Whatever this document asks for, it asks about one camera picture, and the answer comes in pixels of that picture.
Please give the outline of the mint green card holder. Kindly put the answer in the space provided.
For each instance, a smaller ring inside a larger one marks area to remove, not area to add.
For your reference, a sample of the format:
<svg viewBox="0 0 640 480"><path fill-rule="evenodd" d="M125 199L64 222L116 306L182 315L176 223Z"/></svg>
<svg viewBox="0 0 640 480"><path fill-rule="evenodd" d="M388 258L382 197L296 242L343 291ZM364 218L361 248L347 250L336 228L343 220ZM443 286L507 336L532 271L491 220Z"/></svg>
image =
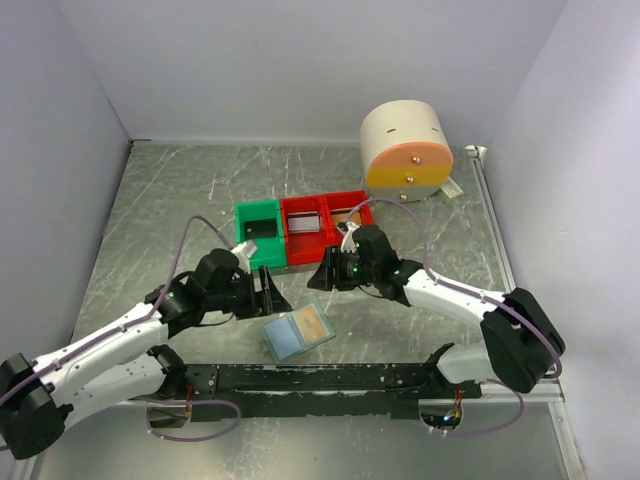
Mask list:
<svg viewBox="0 0 640 480"><path fill-rule="evenodd" d="M293 313L310 305L314 306L322 316L330 332L330 336L323 341L305 345L294 323ZM312 302L305 307L282 314L264 325L264 342L276 363L283 363L291 358L297 357L335 337L335 331L326 317L324 309L317 302Z"/></svg>

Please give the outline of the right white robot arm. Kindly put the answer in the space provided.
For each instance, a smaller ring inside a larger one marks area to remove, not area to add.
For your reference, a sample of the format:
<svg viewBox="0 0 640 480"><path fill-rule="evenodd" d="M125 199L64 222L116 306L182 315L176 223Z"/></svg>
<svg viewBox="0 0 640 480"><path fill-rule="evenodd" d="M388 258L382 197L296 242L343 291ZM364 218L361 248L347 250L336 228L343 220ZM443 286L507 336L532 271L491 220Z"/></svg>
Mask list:
<svg viewBox="0 0 640 480"><path fill-rule="evenodd" d="M488 380L528 393L561 368L565 342L531 292L486 291L436 274L400 258L375 224L352 226L341 245L326 248L307 286L318 291L372 286L386 300L478 328L479 342L445 344L425 362L425 388L435 397L448 396L464 382Z"/></svg>

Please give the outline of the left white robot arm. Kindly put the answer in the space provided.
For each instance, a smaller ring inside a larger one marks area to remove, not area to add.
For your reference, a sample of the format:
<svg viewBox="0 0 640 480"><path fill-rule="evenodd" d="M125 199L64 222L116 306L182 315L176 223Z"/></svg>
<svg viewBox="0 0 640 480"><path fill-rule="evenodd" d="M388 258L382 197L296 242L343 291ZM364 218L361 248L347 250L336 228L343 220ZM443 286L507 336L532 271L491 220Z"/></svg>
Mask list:
<svg viewBox="0 0 640 480"><path fill-rule="evenodd" d="M167 342L210 312L238 320L290 312L268 268L244 270L240 256L239 249L214 249L92 334L33 360L18 353L2 361L2 450L25 460L121 401L178 397L186 365Z"/></svg>

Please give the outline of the white magnetic stripe card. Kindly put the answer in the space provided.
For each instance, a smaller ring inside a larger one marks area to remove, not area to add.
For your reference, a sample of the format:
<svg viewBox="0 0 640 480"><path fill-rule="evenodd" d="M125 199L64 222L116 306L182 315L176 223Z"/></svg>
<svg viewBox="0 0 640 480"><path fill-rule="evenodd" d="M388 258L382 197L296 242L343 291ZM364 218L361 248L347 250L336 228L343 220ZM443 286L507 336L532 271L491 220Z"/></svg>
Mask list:
<svg viewBox="0 0 640 480"><path fill-rule="evenodd" d="M318 212L294 212L287 215L287 228L291 233L315 233L322 228Z"/></svg>

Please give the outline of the black card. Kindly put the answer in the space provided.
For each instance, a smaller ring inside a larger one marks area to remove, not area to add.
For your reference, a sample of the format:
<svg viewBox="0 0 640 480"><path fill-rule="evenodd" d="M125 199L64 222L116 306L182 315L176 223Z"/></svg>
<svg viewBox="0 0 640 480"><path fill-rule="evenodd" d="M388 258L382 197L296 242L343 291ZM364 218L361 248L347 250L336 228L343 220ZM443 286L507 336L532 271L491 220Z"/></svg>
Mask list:
<svg viewBox="0 0 640 480"><path fill-rule="evenodd" d="M274 218L246 221L243 227L246 240L278 236L278 223Z"/></svg>

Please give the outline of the middle red plastic bin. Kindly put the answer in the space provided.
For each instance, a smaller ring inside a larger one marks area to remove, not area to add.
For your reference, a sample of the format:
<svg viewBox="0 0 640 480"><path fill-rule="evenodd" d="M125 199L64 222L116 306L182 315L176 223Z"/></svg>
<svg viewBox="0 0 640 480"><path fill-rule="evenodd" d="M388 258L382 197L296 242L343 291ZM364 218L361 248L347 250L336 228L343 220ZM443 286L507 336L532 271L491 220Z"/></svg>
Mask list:
<svg viewBox="0 0 640 480"><path fill-rule="evenodd" d="M325 195L281 198L279 200L288 266L318 263L325 248L335 240ZM322 228L315 233L291 233L287 228L287 215L294 212L318 212Z"/></svg>

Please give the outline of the red plastic bin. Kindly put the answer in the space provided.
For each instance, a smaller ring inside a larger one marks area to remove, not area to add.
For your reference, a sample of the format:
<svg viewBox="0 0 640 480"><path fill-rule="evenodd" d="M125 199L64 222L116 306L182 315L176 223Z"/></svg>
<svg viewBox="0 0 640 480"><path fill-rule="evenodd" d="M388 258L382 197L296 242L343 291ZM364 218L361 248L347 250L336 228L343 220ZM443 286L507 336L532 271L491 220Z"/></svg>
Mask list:
<svg viewBox="0 0 640 480"><path fill-rule="evenodd" d="M332 193L327 193L325 197L326 197L326 201L329 209L330 221L331 221L331 217L330 217L331 210L349 209L351 212L357 205L359 205L360 203L368 199L368 196L364 190L332 192ZM356 216L350 219L351 222L357 223L359 225L370 225L374 223L373 214L371 212L369 205L362 206L354 214L356 214ZM335 229L338 228L338 226L335 227L332 224L332 221L331 221L331 225Z"/></svg>
<svg viewBox="0 0 640 480"><path fill-rule="evenodd" d="M318 263L325 248L335 240L325 195L281 198L279 200L288 266ZM287 215L294 212L318 212L322 228L315 233L291 233L287 228Z"/></svg>

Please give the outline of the green plastic bin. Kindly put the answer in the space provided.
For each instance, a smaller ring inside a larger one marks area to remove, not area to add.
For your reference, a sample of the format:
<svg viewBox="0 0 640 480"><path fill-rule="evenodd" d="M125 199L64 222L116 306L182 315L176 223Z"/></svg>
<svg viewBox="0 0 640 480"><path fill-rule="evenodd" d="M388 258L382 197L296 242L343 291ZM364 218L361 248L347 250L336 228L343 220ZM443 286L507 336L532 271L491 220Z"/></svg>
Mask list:
<svg viewBox="0 0 640 480"><path fill-rule="evenodd" d="M235 205L236 241L253 241L257 247L250 267L269 269L286 266L286 253L280 204L277 200L237 203Z"/></svg>

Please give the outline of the right red plastic bin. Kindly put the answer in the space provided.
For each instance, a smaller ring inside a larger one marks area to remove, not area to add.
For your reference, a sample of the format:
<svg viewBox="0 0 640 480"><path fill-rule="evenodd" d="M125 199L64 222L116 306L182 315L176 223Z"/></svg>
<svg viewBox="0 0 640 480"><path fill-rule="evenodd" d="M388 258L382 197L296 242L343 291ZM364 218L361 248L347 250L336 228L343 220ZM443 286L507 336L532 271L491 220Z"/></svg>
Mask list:
<svg viewBox="0 0 640 480"><path fill-rule="evenodd" d="M331 217L330 217L331 210L349 209L351 212L357 205L359 205L360 203L368 199L368 196L364 190L332 192L332 193L327 193L325 197L326 197L326 201L329 209L330 221L331 221ZM351 222L357 223L359 225L370 225L374 223L373 214L371 212L369 205L362 206L354 214L356 214L356 216L350 219ZM335 227L332 224L332 221L331 221L331 225L335 229L338 228L338 226Z"/></svg>

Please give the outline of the beige cylindrical drawer cabinet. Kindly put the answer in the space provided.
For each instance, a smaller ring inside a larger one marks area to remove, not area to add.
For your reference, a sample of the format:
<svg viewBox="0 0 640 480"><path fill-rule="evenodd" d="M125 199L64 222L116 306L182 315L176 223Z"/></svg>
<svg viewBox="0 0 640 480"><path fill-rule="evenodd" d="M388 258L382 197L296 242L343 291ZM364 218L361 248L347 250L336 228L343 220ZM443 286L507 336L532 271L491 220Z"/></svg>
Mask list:
<svg viewBox="0 0 640 480"><path fill-rule="evenodd" d="M435 194L449 178L453 154L436 111L419 100L386 102L360 128L365 189L402 203Z"/></svg>

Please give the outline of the small white tag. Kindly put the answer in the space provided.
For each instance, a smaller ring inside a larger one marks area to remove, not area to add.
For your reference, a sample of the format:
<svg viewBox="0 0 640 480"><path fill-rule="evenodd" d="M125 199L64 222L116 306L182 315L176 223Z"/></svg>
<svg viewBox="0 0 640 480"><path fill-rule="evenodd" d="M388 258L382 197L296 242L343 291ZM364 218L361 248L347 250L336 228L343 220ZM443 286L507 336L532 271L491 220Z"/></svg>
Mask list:
<svg viewBox="0 0 640 480"><path fill-rule="evenodd" d="M448 178L440 190L447 200L453 200L464 194L464 190L451 178Z"/></svg>

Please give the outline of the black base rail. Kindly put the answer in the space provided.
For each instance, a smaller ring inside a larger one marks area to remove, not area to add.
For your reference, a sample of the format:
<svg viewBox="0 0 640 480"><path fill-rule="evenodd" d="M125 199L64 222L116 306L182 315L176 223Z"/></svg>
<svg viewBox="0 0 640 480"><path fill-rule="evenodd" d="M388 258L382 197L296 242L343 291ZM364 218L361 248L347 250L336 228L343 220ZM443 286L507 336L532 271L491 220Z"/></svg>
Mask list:
<svg viewBox="0 0 640 480"><path fill-rule="evenodd" d="M154 400L225 400L244 418L382 415L420 417L422 401L452 403L457 391L471 399L479 385L454 385L425 363L316 365L189 364Z"/></svg>

